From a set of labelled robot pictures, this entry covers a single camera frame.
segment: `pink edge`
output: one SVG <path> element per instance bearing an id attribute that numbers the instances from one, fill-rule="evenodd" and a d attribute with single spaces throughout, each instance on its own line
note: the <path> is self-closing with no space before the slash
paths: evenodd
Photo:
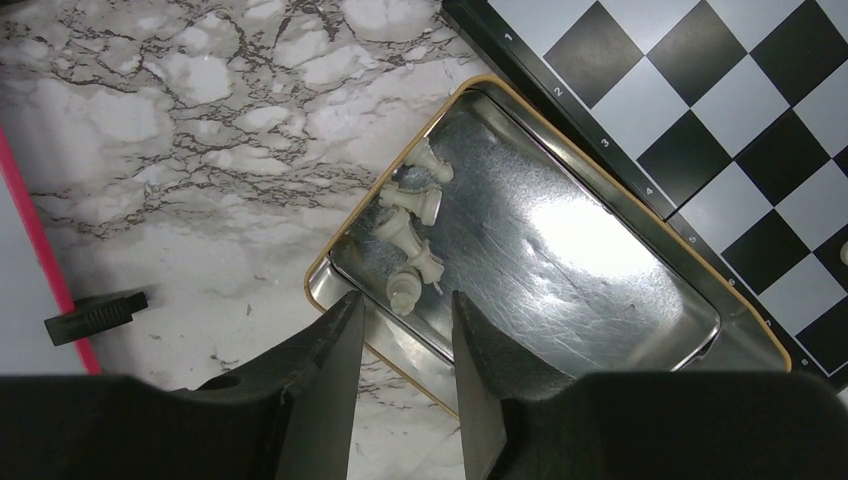
<path id="1" fill-rule="evenodd" d="M 21 222 L 23 222 L 32 247 L 35 249 L 35 255 L 38 257 L 38 262 L 41 264 L 41 269 L 47 278 L 47 284 L 53 292 L 53 298 L 56 299 L 56 306 L 59 307 L 59 312 L 64 314 L 73 311 L 74 300 L 71 298 L 71 292 L 65 284 L 65 279 L 62 278 L 59 263 L 53 255 L 53 249 L 50 248 L 50 243 L 47 241 L 47 235 L 44 233 L 44 228 L 38 219 L 35 205 L 33 205 L 32 200 L 29 198 L 29 192 L 26 189 L 23 177 L 21 177 L 21 172 L 18 171 L 18 165 L 15 163 L 15 158 L 12 156 L 12 149 L 9 147 L 8 142 L 6 142 L 6 136 L 3 134 L 2 128 L 0 128 L 0 174 L 6 179 L 6 186 L 9 188 L 12 200 L 18 208 Z M 97 362 L 94 349 L 91 348 L 91 342 L 87 338 L 84 338 L 77 340 L 74 344 L 77 354 L 80 357 L 80 362 L 85 370 L 92 375 L 99 374 L 100 363 Z"/>

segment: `chess piece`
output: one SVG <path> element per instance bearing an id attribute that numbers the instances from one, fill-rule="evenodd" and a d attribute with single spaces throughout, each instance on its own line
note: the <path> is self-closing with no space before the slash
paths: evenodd
<path id="1" fill-rule="evenodd" d="M 418 272 L 407 266 L 392 274 L 386 283 L 386 296 L 394 313 L 401 316 L 412 313 L 421 298 L 421 279 Z"/>
<path id="2" fill-rule="evenodd" d="M 442 191 L 433 185 L 426 190 L 401 190 L 395 182 L 386 182 L 380 190 L 380 206 L 403 207 L 421 219 L 424 225 L 434 225 L 442 202 Z"/>
<path id="3" fill-rule="evenodd" d="M 406 263 L 421 272 L 424 283 L 436 283 L 442 278 L 445 267 L 430 253 L 430 245 L 422 241 L 412 229 L 409 212 L 394 208 L 394 213 L 385 223 L 374 229 L 374 236 L 383 242 L 391 242 L 406 253 Z"/>
<path id="4" fill-rule="evenodd" d="M 430 139 L 422 138 L 412 147 L 412 150 L 403 160 L 406 165 L 424 167 L 430 171 L 440 183 L 448 183 L 453 180 L 453 168 L 449 163 L 436 158 L 433 149 L 430 148 Z"/>

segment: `white marble countertop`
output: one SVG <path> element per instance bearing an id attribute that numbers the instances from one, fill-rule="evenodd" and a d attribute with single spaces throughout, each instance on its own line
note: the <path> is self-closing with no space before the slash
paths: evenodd
<path id="1" fill-rule="evenodd" d="M 163 388 L 311 323 L 309 264 L 487 71 L 435 0 L 29 0 L 0 21 L 0 124 L 74 297 L 151 295 L 98 358 Z M 363 357 L 349 478 L 461 479 L 458 430 Z"/>

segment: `chessboard border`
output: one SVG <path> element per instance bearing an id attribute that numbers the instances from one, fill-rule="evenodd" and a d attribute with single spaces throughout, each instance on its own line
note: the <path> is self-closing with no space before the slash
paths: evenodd
<path id="1" fill-rule="evenodd" d="M 672 204 L 636 161 L 608 140 L 610 135 L 591 112 L 487 0 L 444 0 L 442 14 L 489 66 L 660 218 L 667 220 L 682 206 Z"/>
<path id="2" fill-rule="evenodd" d="M 745 288 L 741 280 L 735 280 L 735 275 L 719 255 L 703 240 L 699 241 L 700 235 L 679 213 L 682 205 L 673 205 L 663 195 L 651 195 L 650 199 L 647 197 L 646 189 L 656 188 L 655 182 L 617 145 L 611 143 L 606 148 L 602 146 L 602 140 L 608 137 L 606 131 L 571 92 L 564 88 L 560 79 L 495 11 L 488 0 L 444 0 L 442 15 L 486 63 L 516 87 L 548 121 L 572 139 L 587 155 L 598 161 L 616 180 L 626 185 L 679 235 L 684 239 L 694 238 L 695 241 L 691 242 L 691 245 L 695 251 L 720 274 L 729 280 L 733 279 L 737 283 L 737 290 L 754 305 L 763 318 L 772 320 L 756 296 Z M 511 41 L 504 38 L 507 34 L 511 36 Z M 561 89 L 559 96 L 555 93 L 557 87 Z M 848 385 L 848 367 L 828 376 L 814 357 L 777 321 L 770 323 L 775 336 L 789 352 L 793 370 L 823 377 L 837 389 Z"/>

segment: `shiny metal surface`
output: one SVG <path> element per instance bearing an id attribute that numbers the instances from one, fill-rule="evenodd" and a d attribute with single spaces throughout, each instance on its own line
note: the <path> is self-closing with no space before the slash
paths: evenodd
<path id="1" fill-rule="evenodd" d="M 308 288 L 313 298 L 326 309 L 354 287 L 325 258 L 310 275 Z M 453 363 L 430 348 L 409 327 L 398 322 L 388 310 L 368 298 L 363 300 L 365 342 L 374 353 L 456 415 Z"/>
<path id="2" fill-rule="evenodd" d="M 444 262 L 440 285 L 466 292 L 530 351 L 573 376 L 673 370 L 718 331 L 715 309 L 488 96 L 466 93 L 428 136 L 455 172 L 436 224 L 414 224 Z M 393 180 L 405 189 L 432 182 L 406 167 Z M 381 305 L 388 276 L 406 262 L 372 234 L 385 212 L 372 201 L 330 252 Z M 426 288 L 399 320 L 452 358 L 449 294 Z"/>
<path id="3" fill-rule="evenodd" d="M 310 272 L 309 290 L 321 305 L 364 291 L 366 342 L 453 412 L 452 290 L 575 377 L 786 367 L 785 352 L 714 272 L 500 85 L 465 90 L 428 137 L 456 173 L 441 185 L 436 224 L 413 223 L 444 261 L 444 294 L 425 286 L 413 314 L 390 313 L 385 282 L 406 256 L 373 237 L 387 214 L 376 198 Z M 406 189 L 434 182 L 406 166 L 391 178 Z"/>

